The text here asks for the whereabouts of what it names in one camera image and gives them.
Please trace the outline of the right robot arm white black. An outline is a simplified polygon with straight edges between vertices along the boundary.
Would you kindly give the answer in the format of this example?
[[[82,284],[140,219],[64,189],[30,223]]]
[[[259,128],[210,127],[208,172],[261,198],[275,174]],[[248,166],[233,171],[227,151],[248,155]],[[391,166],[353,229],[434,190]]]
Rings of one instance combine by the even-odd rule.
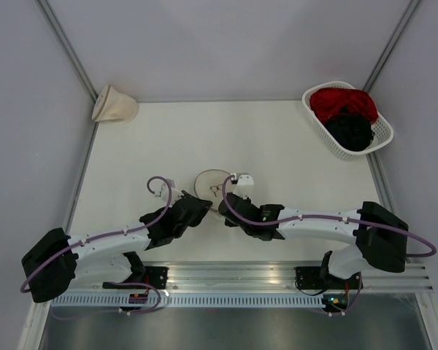
[[[311,212],[281,204],[255,206],[231,192],[220,202],[220,215],[228,227],[239,227],[261,241],[314,238],[346,246],[324,254],[318,278],[335,288],[356,274],[374,268],[402,273],[407,257],[407,224],[378,203],[365,201],[361,209]]]

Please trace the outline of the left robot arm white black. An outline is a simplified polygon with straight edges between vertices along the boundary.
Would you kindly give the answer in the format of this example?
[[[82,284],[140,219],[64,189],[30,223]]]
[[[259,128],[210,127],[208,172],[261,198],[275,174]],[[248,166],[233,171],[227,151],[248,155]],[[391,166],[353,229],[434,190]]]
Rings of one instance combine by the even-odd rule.
[[[69,236],[61,227],[48,231],[22,258],[22,292],[35,303],[50,301],[69,288],[100,284],[117,289],[140,287],[145,267],[139,252],[166,246],[198,226],[212,201],[180,191],[169,207],[146,214],[121,230]]]

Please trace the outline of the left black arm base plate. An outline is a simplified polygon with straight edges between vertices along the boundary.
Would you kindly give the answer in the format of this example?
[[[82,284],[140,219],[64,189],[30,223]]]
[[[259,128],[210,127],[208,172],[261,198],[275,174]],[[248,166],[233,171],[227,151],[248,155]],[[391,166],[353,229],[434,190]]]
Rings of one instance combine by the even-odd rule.
[[[156,288],[165,289],[168,279],[168,268],[147,266],[141,270],[131,272],[128,277],[120,282],[105,281],[103,289],[138,289],[146,290],[146,284]]]

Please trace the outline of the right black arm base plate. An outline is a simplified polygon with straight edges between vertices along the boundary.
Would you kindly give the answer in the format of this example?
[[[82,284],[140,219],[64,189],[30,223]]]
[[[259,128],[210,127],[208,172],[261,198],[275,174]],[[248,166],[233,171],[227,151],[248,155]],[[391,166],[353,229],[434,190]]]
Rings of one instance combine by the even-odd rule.
[[[349,279],[340,279],[316,266],[296,267],[295,274],[297,290],[308,295],[319,295],[329,290],[357,290],[361,281],[357,273]]]

